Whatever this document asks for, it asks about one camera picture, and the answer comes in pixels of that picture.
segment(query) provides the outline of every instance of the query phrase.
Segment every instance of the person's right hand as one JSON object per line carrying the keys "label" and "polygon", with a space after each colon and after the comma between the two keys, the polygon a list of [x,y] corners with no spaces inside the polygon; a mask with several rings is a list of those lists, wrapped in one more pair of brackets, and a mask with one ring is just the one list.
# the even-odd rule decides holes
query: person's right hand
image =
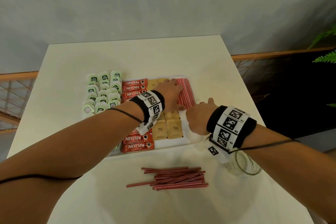
{"label": "person's right hand", "polygon": [[213,98],[208,99],[208,103],[201,102],[194,105],[186,112],[189,128],[192,132],[199,135],[207,135],[207,124],[212,113],[218,108],[213,101]]}

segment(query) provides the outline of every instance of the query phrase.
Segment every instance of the table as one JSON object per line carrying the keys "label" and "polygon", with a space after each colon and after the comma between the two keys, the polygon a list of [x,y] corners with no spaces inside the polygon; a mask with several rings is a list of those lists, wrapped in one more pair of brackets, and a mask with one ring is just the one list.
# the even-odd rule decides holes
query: table
{"label": "table", "polygon": [[[209,97],[264,124],[221,36],[49,45],[9,156],[81,120],[84,78],[120,70],[124,79],[185,75],[196,102]],[[152,191],[127,188],[146,181],[145,167],[201,166],[209,187]],[[264,171],[230,175],[193,145],[104,159],[74,183],[55,206],[50,224],[313,223],[307,209]]]}

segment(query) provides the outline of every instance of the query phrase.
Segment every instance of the striped red straw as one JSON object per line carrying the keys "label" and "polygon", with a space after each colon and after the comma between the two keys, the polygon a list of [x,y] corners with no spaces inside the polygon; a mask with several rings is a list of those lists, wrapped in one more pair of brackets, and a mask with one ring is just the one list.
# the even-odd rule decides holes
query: striped red straw
{"label": "striped red straw", "polygon": [[147,168],[142,167],[144,174],[155,174],[154,181],[141,182],[126,185],[126,188],[141,185],[149,185],[153,190],[205,188],[209,184],[205,182],[201,167],[175,167],[175,168]]}

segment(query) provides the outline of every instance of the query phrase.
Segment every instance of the person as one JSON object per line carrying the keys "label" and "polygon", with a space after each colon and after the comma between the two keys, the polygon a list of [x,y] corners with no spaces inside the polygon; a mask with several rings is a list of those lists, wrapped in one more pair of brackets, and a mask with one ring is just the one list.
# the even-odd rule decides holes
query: person
{"label": "person", "polygon": [[[176,80],[171,79],[154,88],[164,98],[165,111],[184,109],[176,104],[183,87],[175,84]],[[116,108],[120,111],[107,110],[82,120],[0,163],[0,223],[47,223],[61,195],[138,127],[137,120],[145,118],[136,102],[129,101]],[[186,116],[191,131],[209,134],[207,124],[217,108],[212,98],[208,103],[189,108]],[[241,147],[286,139],[256,125]],[[246,153],[304,206],[327,222],[336,223],[333,159],[295,141]]]}

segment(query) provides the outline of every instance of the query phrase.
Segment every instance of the fern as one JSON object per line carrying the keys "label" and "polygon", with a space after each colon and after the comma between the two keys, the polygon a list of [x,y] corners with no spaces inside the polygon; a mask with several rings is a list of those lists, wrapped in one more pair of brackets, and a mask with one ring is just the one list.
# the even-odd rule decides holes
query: fern
{"label": "fern", "polygon": [[319,42],[322,38],[325,38],[329,35],[336,35],[336,24],[334,26],[332,26],[331,30],[321,33],[319,34],[311,43],[311,45],[308,47],[308,49],[312,48],[315,44],[317,44],[317,42]]}
{"label": "fern", "polygon": [[336,50],[328,53],[325,56],[320,56],[316,58],[313,62],[330,62],[330,63],[336,63]]}

